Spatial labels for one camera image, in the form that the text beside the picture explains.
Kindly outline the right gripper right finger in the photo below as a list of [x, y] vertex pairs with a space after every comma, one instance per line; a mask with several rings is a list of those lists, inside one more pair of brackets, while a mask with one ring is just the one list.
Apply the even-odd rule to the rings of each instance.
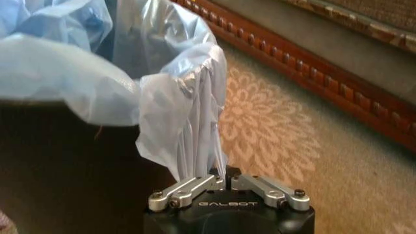
[[227, 166], [226, 176], [231, 190], [252, 191], [268, 207], [282, 208], [287, 204], [294, 210], [310, 210], [311, 199], [303, 189], [292, 189], [268, 177], [243, 174], [239, 168], [231, 166]]

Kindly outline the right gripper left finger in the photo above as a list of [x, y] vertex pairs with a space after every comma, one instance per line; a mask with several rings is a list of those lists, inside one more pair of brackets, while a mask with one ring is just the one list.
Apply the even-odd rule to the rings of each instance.
[[212, 168], [207, 176], [188, 177], [166, 189], [155, 190], [148, 197], [150, 211], [183, 210], [192, 206], [192, 202], [208, 190], [226, 188], [226, 179], [218, 168]]

